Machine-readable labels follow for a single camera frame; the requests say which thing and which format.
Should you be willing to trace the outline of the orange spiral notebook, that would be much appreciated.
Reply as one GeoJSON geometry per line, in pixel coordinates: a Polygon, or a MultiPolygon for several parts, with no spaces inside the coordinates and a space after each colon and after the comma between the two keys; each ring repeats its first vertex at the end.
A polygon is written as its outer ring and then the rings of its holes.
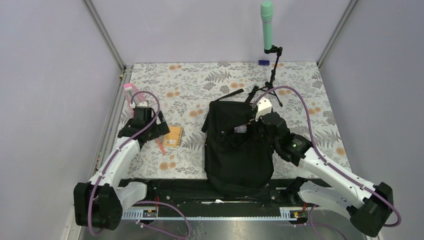
{"type": "Polygon", "coordinates": [[[179,147],[183,135],[181,126],[169,126],[170,132],[164,135],[162,145],[164,147],[179,147]]]}

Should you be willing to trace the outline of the black student backpack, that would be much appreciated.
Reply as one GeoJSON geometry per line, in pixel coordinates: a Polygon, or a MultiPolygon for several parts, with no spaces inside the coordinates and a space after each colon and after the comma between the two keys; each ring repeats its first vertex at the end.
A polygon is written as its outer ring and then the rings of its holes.
{"type": "Polygon", "coordinates": [[[206,134],[204,171],[207,180],[217,191],[230,196],[258,193],[274,173],[274,150],[254,139],[255,110],[251,99],[226,100],[243,91],[238,89],[211,101],[201,128],[206,134]],[[241,125],[247,125],[247,133],[234,133],[234,128],[241,125]]]}

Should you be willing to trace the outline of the small clear round container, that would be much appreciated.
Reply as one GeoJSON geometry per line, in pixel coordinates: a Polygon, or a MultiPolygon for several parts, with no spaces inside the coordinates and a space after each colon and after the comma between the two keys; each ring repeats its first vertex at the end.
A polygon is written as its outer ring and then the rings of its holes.
{"type": "Polygon", "coordinates": [[[239,125],[236,126],[233,130],[236,134],[245,134],[248,132],[248,126],[246,124],[239,125]]]}

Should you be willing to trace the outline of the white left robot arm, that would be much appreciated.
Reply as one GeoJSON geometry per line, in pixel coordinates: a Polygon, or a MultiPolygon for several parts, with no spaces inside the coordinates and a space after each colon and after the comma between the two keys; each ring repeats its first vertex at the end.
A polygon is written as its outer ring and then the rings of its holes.
{"type": "Polygon", "coordinates": [[[73,190],[75,223],[78,226],[115,230],[123,213],[136,202],[152,204],[155,192],[145,183],[129,183],[119,188],[130,162],[149,141],[170,132],[162,111],[147,106],[134,108],[130,118],[117,134],[116,144],[106,162],[89,179],[73,190]]]}

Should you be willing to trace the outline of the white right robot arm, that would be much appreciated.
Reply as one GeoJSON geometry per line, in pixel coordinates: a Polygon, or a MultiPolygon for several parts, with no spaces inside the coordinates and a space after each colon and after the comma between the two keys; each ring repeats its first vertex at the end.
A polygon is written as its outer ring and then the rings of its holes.
{"type": "Polygon", "coordinates": [[[294,188],[287,191],[293,206],[303,202],[330,209],[347,219],[361,233],[377,237],[394,212],[393,189],[381,182],[374,184],[344,169],[314,148],[307,138],[291,133],[285,120],[276,112],[257,114],[260,133],[278,156],[322,179],[330,188],[319,187],[298,177],[294,188]]]}

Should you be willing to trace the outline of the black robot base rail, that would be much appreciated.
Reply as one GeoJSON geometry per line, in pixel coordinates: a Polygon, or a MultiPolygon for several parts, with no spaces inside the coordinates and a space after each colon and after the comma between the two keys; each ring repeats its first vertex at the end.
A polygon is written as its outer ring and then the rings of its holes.
{"type": "Polygon", "coordinates": [[[137,203],[125,217],[143,220],[283,220],[297,219],[313,206],[295,191],[299,178],[271,179],[257,192],[229,195],[216,190],[205,179],[120,180],[118,186],[130,183],[147,185],[146,198],[137,203]]]}

